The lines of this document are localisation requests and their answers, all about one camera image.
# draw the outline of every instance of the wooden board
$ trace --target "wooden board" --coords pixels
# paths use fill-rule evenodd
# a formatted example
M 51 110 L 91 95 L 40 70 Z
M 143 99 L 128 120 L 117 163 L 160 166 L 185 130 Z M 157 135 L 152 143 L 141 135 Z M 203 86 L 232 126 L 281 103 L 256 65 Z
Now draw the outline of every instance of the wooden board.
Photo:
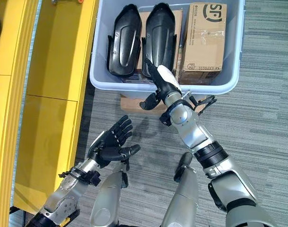
M 166 105 L 163 102 L 160 102 L 156 108 L 154 108 L 153 110 L 143 110 L 140 107 L 140 102 L 143 102 L 145 99 L 130 99 L 130 98 L 126 98 L 124 96 L 121 97 L 121 110 L 124 110 L 128 113 L 142 113 L 142 114 L 150 114 L 150 115 L 157 115 L 157 116 L 161 116 L 162 113 L 164 113 L 167 110 Z M 205 105 L 201 105 L 199 107 L 196 108 L 196 112 L 200 112 L 203 108 L 205 107 Z

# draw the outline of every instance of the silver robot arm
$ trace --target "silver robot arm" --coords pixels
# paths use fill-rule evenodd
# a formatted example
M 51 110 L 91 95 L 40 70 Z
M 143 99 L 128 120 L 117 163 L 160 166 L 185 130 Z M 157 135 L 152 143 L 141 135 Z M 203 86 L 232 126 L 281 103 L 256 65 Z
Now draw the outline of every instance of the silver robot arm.
M 121 147 L 132 135 L 131 129 L 131 120 L 125 115 L 110 130 L 103 131 L 90 146 L 87 159 L 59 175 L 64 177 L 59 188 L 48 197 L 43 207 L 26 226 L 63 227 L 75 219 L 80 213 L 78 201 L 87 186 L 97 186 L 100 182 L 97 170 L 104 168 L 111 161 L 121 161 L 119 166 L 127 166 L 129 157 L 140 150 L 139 145 Z M 123 172 L 116 172 L 121 176 L 118 178 L 121 179 L 121 184 L 122 180 L 127 180 Z
M 165 103 L 167 111 L 160 120 L 178 130 L 183 142 L 211 179 L 208 189 L 215 204 L 227 212 L 226 226 L 275 227 L 271 217 L 258 205 L 256 190 L 248 176 L 201 124 L 198 114 L 182 96 L 172 73 L 164 66 L 156 68 L 148 59 L 145 61 L 158 90 L 140 106 L 149 110 L 161 100 Z M 190 100 L 196 105 L 193 97 L 190 96 Z

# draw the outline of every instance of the gray plastic bin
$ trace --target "gray plastic bin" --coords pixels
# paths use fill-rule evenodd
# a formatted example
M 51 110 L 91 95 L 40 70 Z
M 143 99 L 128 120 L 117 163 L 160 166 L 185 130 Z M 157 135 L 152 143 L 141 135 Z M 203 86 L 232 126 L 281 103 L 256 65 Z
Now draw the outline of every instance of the gray plastic bin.
M 232 90 L 238 82 L 239 64 L 244 27 L 245 0 L 100 0 L 93 53 L 90 68 L 91 83 L 99 89 L 116 90 L 129 98 L 146 98 L 156 90 L 152 84 L 122 83 L 120 78 L 111 75 L 106 69 L 108 35 L 112 35 L 114 21 L 123 7 L 136 4 L 140 12 L 151 11 L 155 4 L 166 2 L 172 10 L 183 9 L 182 32 L 186 14 L 192 2 L 218 2 L 227 4 L 227 24 L 223 70 L 211 85 L 182 85 L 182 91 L 193 94 L 218 95 Z

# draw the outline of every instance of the cabinet door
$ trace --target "cabinet door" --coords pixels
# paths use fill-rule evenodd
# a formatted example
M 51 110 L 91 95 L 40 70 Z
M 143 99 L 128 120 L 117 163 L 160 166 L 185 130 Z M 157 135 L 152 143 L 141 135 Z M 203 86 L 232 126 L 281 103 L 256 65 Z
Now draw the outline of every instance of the cabinet door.
M 87 49 L 92 45 L 88 37 L 95 5 L 93 0 L 57 5 L 42 1 L 27 94 L 79 101 L 82 78 L 87 73 Z
M 14 206 L 36 213 L 69 170 L 76 102 L 26 96 Z

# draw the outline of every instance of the gray carpet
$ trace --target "gray carpet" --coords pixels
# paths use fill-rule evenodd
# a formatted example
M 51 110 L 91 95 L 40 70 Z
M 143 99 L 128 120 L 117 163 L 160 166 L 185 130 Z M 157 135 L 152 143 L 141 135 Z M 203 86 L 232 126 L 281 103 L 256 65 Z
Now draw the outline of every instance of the gray carpet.
M 225 150 L 254 183 L 261 205 L 288 227 L 288 0 L 247 0 L 245 39 L 237 86 L 217 96 L 218 102 L 201 117 Z M 86 89 L 76 161 L 102 130 L 125 112 L 119 94 Z M 177 131 L 149 115 L 129 114 L 134 136 L 127 145 L 142 149 L 130 160 L 129 187 L 121 193 L 121 224 L 158 227 L 177 187 L 174 169 L 185 151 Z M 209 180 L 200 165 L 197 227 L 225 226 L 225 213 L 209 195 Z M 101 171 L 104 180 L 113 164 Z M 87 227 L 98 188 L 89 187 L 80 200 L 81 214 L 71 227 Z

